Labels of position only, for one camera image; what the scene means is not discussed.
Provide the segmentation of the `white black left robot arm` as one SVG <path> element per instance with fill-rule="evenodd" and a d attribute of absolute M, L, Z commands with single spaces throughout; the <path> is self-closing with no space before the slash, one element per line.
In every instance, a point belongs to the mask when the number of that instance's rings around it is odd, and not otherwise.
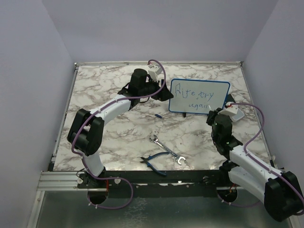
<path fill-rule="evenodd" d="M 97 153 L 102 143 L 105 125 L 133 109 L 141 99 L 152 98 L 163 102 L 173 98 L 173 94 L 166 86 L 166 80 L 157 78 L 159 74 L 165 73 L 164 68 L 160 65 L 157 67 L 148 71 L 135 69 L 130 82 L 109 102 L 93 111 L 77 111 L 67 140 L 71 143 L 72 152 L 81 156 L 85 171 L 89 174 L 88 181 L 92 186 L 101 187 L 105 181 L 105 167 Z"/>

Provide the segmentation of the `silver combination wrench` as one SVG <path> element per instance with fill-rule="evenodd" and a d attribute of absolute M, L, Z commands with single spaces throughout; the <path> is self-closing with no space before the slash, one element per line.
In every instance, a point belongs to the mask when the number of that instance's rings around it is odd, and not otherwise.
<path fill-rule="evenodd" d="M 149 137 L 150 142 L 155 143 L 156 145 L 160 146 L 162 149 L 167 151 L 170 155 L 172 155 L 175 159 L 175 161 L 181 165 L 181 161 L 186 162 L 186 158 L 183 156 L 180 156 L 176 154 L 174 151 L 172 151 L 170 148 L 168 148 L 165 144 L 163 144 L 156 135 L 151 135 Z"/>

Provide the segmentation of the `blue framed whiteboard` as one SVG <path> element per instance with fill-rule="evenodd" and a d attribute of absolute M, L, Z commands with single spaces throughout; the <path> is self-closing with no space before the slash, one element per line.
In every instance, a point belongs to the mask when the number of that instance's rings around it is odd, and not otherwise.
<path fill-rule="evenodd" d="M 222 108 L 230 89 L 227 81 L 210 81 L 195 79 L 178 79 L 171 81 L 169 111 L 174 113 L 208 114 Z"/>

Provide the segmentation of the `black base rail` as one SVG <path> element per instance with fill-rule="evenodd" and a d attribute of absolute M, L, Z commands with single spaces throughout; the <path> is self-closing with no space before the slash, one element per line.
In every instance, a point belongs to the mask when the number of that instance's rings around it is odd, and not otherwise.
<path fill-rule="evenodd" d="M 223 170 L 166 171 L 166 176 L 148 171 L 107 171 L 109 180 L 96 180 L 81 173 L 78 190 L 111 198 L 216 197 L 233 187 Z"/>

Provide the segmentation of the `white plastic box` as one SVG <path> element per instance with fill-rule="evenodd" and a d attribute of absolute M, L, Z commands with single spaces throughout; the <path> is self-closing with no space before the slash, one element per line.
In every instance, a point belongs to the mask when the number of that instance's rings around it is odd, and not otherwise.
<path fill-rule="evenodd" d="M 242 110 L 240 108 L 238 108 L 237 110 L 237 114 L 231 117 L 231 120 L 233 122 L 237 122 L 239 120 L 241 120 L 242 118 L 245 117 L 245 114 L 242 112 Z"/>

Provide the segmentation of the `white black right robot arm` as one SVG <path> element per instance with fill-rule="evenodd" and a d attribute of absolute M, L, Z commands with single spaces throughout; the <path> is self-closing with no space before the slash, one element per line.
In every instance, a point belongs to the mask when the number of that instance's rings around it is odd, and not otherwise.
<path fill-rule="evenodd" d="M 211 138 L 217 151 L 227 159 L 218 174 L 222 185 L 234 183 L 244 188 L 278 222 L 303 215 L 304 196 L 295 174 L 276 169 L 247 150 L 233 136 L 232 121 L 223 109 L 210 111 L 206 123 L 212 128 Z"/>

